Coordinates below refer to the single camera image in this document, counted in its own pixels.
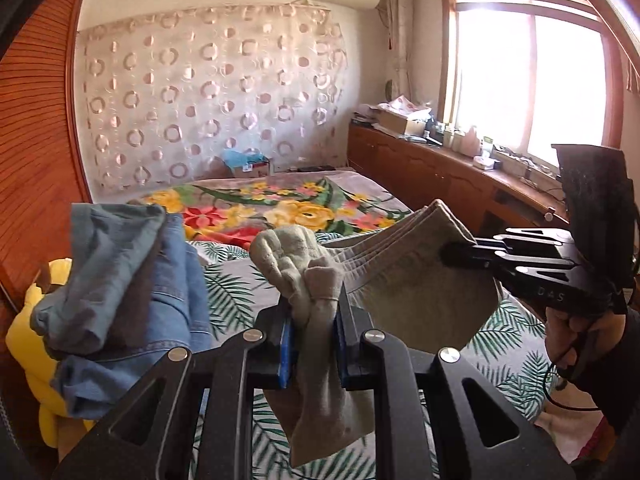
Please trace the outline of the right hand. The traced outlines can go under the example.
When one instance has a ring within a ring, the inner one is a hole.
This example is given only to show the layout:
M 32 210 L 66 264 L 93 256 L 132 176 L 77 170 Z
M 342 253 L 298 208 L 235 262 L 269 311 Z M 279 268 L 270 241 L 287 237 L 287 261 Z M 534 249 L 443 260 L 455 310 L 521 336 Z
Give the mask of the right hand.
M 584 318 L 547 308 L 544 344 L 548 357 L 559 372 L 576 376 L 617 346 L 626 321 L 626 315 L 613 312 Z

